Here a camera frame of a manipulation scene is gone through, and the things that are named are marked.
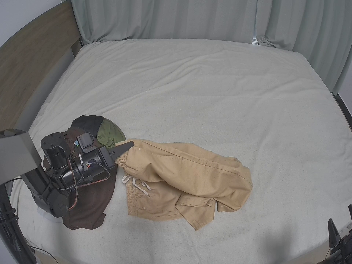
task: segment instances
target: bed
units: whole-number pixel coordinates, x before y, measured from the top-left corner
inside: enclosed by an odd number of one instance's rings
[[[299,53],[200,39],[92,43],[29,129],[39,154],[44,136],[82,114],[114,121],[127,138],[235,156],[253,190],[243,208],[216,212],[194,231],[184,219],[128,216],[119,170],[103,225],[71,231],[38,213],[15,181],[11,203],[25,238],[72,263],[281,263],[325,242],[329,218],[339,230],[351,222],[352,133]]]

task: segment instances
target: khaki pants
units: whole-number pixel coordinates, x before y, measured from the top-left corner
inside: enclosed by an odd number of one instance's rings
[[[249,197],[250,171],[234,157],[188,143],[131,140],[134,146],[115,161],[131,175],[129,215],[157,221],[184,217],[198,230],[214,219],[216,201],[218,211],[233,212]]]

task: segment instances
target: clothing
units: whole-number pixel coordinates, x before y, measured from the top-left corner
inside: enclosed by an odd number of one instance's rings
[[[82,115],[72,121],[71,127],[77,127],[92,134],[95,138],[104,117],[97,115]]]
[[[66,132],[63,132],[65,139],[75,141],[77,136],[86,133],[77,127],[70,127]],[[78,156],[79,149],[74,145],[73,142],[67,141],[71,152],[75,149],[73,154],[74,157]],[[94,145],[101,147],[102,144],[94,139]],[[50,167],[46,157],[43,160],[43,166],[48,169]],[[112,194],[115,189],[115,181],[117,174],[117,167],[109,170],[110,178],[108,180],[95,183],[88,186],[78,187],[78,200],[77,204],[68,213],[62,217],[62,222],[66,227],[71,230],[78,228],[85,228],[93,230],[100,227],[105,218],[104,210],[111,200]],[[95,177],[95,180],[100,180],[106,177],[106,173],[103,172]],[[76,199],[76,192],[71,191],[69,196],[69,207],[71,207]]]
[[[250,171],[234,157],[188,143],[132,141],[115,160],[132,176],[124,177],[129,215],[158,221],[184,217],[199,230],[213,220],[216,202],[218,211],[233,212],[250,195]]]
[[[115,147],[116,143],[126,140],[126,137],[121,129],[107,118],[104,118],[100,124],[96,138],[99,143],[103,144],[108,149]]]

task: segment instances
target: curtain fold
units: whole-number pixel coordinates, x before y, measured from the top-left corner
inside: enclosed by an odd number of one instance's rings
[[[251,43],[257,0],[71,0],[83,43],[199,38]]]
[[[301,53],[337,93],[352,45],[352,0],[258,0],[256,36]]]

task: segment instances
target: green garment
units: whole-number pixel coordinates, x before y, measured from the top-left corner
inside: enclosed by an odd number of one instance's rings
[[[96,138],[99,143],[103,144],[108,149],[115,147],[115,143],[126,140],[121,129],[107,118],[104,118],[103,122],[100,124]]]

